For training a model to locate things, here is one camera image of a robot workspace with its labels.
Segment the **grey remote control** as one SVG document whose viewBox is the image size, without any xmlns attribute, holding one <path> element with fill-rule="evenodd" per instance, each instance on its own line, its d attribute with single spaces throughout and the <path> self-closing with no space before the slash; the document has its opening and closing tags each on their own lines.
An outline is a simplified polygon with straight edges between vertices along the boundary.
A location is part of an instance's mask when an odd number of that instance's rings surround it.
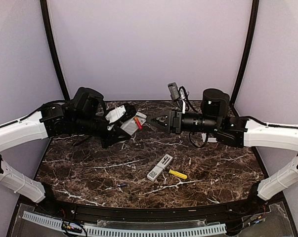
<svg viewBox="0 0 298 237">
<path fill-rule="evenodd" d="M 147 116 L 143 113 L 137 112 L 134 117 L 121 125 L 121 129 L 131 136 L 139 129 L 135 118 L 138 118 L 140 125 L 143 126 L 143 124 L 146 122 Z"/>
</svg>

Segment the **red orange AAA battery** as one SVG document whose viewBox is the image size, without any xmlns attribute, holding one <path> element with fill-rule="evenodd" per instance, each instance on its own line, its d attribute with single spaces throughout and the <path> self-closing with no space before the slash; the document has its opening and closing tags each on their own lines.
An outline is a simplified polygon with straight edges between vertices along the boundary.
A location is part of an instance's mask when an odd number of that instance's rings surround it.
<svg viewBox="0 0 298 237">
<path fill-rule="evenodd" d="M 142 130 L 143 127 L 142 127 L 142 124 L 141 124 L 140 120 L 138 119 L 138 117 L 134 117 L 134 121 L 135 121 L 136 125 L 138 126 L 138 129 Z"/>
</svg>

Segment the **white remote control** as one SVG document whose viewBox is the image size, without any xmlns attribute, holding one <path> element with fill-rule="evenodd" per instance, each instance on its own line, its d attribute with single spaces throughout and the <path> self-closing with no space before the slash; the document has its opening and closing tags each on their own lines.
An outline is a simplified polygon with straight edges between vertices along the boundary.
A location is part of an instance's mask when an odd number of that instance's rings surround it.
<svg viewBox="0 0 298 237">
<path fill-rule="evenodd" d="M 169 154 L 165 154 L 163 158 L 151 169 L 151 171 L 147 174 L 147 178 L 154 182 L 158 176 L 166 170 L 166 167 L 171 163 L 173 157 Z"/>
</svg>

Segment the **yellow handled screwdriver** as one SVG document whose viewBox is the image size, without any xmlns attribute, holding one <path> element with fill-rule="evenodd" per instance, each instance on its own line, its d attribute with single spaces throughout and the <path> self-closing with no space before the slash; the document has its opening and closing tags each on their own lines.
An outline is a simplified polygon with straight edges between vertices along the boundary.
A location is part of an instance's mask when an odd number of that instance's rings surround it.
<svg viewBox="0 0 298 237">
<path fill-rule="evenodd" d="M 180 173 L 178 171 L 175 171 L 175 170 L 172 170 L 172 169 L 167 169 L 167 168 L 164 168 L 165 171 L 167 171 L 169 174 L 172 174 L 180 179 L 184 179 L 186 180 L 187 179 L 187 175 L 186 174 L 183 174 L 183 173 Z"/>
</svg>

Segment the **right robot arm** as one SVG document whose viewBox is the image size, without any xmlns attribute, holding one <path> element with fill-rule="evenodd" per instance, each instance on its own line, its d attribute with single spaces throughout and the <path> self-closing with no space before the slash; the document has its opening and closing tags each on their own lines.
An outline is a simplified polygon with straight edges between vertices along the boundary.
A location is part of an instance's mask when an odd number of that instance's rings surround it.
<svg viewBox="0 0 298 237">
<path fill-rule="evenodd" d="M 154 127 L 170 134 L 204 133 L 231 147 L 271 147 L 296 151 L 297 155 L 272 176 L 255 183 L 243 210 L 254 214 L 262 201 L 298 182 L 298 124 L 272 124 L 253 117 L 229 117 L 230 97 L 215 88 L 203 92 L 201 113 L 168 110 L 147 118 Z"/>
</svg>

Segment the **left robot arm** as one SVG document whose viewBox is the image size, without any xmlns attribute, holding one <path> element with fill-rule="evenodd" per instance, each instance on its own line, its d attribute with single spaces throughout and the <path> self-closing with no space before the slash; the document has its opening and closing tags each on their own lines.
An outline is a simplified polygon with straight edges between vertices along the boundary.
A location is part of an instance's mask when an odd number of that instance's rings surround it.
<svg viewBox="0 0 298 237">
<path fill-rule="evenodd" d="M 136 108 L 123 103 L 108 109 L 104 96 L 91 88 L 80 87 L 70 100 L 47 102 L 28 115 L 0 125 L 0 185 L 40 203 L 49 215 L 60 212 L 50 185 L 35 181 L 13 168 L 2 152 L 27 143 L 60 135 L 97 137 L 103 148 L 131 138 L 123 126 L 134 118 Z"/>
</svg>

